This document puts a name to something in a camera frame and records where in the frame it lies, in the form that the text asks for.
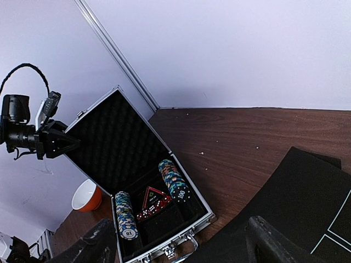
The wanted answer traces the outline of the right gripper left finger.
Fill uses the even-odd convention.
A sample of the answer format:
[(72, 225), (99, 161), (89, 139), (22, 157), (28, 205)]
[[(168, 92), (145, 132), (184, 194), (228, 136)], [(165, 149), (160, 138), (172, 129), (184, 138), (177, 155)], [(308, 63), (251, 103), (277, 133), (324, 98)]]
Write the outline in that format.
[(108, 263), (115, 261), (116, 252), (114, 223), (109, 219), (102, 219), (71, 247), (48, 261)]

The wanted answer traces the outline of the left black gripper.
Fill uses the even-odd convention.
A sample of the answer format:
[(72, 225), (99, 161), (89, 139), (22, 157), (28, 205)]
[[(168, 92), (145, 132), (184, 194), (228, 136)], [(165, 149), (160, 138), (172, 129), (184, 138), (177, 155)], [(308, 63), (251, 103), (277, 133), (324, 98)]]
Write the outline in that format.
[(80, 147), (81, 141), (65, 133), (68, 128), (61, 121), (50, 120), (41, 128), (41, 153), (36, 145), (36, 127), (29, 125), (31, 114), (29, 96), (5, 95), (1, 112), (1, 144), (6, 144), (8, 153), (16, 152), (14, 160), (24, 155), (56, 158)]

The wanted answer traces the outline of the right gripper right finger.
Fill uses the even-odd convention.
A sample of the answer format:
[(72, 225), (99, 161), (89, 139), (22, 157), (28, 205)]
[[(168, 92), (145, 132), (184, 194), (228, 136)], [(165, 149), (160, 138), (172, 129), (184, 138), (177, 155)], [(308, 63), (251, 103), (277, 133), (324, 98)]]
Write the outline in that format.
[(324, 262), (295, 245), (260, 216), (249, 218), (245, 235), (249, 262)]

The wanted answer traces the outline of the aluminium poker chip case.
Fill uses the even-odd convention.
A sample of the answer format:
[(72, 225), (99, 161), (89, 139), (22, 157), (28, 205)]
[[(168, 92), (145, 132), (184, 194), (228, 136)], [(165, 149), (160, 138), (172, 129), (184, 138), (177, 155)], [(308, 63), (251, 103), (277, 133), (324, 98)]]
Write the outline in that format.
[(195, 235), (215, 219), (178, 158), (120, 87), (81, 112), (66, 133), (81, 143), (66, 154), (67, 158), (110, 196), (111, 203), (116, 202), (118, 192), (127, 192), (134, 215), (143, 210), (148, 188), (169, 194), (158, 169), (161, 161), (172, 161), (187, 185), (181, 192), (182, 201), (172, 200), (136, 222), (136, 239), (117, 237), (120, 262), (151, 262), (163, 254), (172, 257), (178, 245), (194, 241)]

